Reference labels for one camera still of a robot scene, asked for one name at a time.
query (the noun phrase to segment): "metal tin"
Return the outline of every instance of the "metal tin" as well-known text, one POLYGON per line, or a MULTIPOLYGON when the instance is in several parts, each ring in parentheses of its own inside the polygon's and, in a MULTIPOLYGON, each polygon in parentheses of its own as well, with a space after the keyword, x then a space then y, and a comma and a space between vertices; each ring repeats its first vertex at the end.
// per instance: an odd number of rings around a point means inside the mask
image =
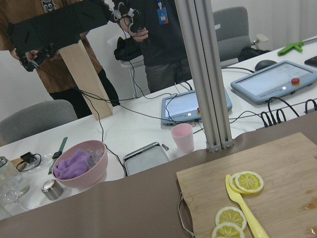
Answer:
POLYGON ((58 199, 63 192, 64 189, 54 179, 46 181, 42 186, 42 193, 51 201, 58 199))

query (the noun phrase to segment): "pink cup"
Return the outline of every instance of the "pink cup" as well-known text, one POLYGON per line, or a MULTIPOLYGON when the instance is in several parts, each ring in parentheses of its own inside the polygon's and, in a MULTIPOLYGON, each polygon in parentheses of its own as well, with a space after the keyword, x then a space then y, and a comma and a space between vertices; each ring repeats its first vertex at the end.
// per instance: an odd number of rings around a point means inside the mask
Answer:
POLYGON ((172 137, 177 147, 184 153, 189 153, 194 149, 194 137, 192 126, 181 123, 173 127, 172 137))

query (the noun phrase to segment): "black pants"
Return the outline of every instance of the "black pants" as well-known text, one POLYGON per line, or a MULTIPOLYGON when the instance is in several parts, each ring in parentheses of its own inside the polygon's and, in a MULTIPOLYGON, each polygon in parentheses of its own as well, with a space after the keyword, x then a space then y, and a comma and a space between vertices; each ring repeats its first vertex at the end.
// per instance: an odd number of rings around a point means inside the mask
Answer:
MULTIPOLYGON (((118 94, 117 94, 114 86, 111 84, 111 82, 107 78, 106 72, 104 69, 102 69, 98 73, 98 77, 99 77, 103 87, 105 88, 105 91, 106 91, 106 93, 111 101, 111 104, 113 106, 120 105, 118 94)), ((75 113, 76 113, 78 118, 83 118, 83 117, 86 117, 86 116, 92 114, 92 112, 90 111, 83 95, 78 90, 78 88, 71 88, 71 89, 68 89, 68 90, 65 90, 62 92, 50 93, 50 96, 54 100, 64 99, 64 100, 69 101, 73 105, 75 113)))

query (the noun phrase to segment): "purple cloth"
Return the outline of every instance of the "purple cloth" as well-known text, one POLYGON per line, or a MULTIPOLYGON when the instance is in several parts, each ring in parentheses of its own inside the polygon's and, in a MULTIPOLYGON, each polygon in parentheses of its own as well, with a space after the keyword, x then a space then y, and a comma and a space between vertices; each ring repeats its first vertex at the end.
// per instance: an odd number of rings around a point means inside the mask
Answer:
POLYGON ((89 170, 89 161, 90 154, 87 151, 78 149, 71 158, 62 160, 58 165, 54 166, 54 175, 58 179, 78 177, 89 170))

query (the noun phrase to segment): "black backpack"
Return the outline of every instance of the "black backpack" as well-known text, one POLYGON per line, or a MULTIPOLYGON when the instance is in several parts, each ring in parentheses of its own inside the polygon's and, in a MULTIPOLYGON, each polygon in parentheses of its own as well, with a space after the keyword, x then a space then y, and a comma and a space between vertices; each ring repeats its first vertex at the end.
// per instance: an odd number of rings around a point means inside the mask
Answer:
POLYGON ((141 54, 141 45, 132 37, 126 39, 118 38, 117 49, 114 50, 116 60, 130 61, 141 54))
POLYGON ((259 56, 262 55, 264 53, 267 53, 270 51, 263 51, 263 50, 257 50, 257 49, 253 49, 251 47, 245 47, 242 49, 242 51, 240 52, 239 56, 238 56, 238 61, 244 61, 247 59, 251 59, 255 56, 259 56))

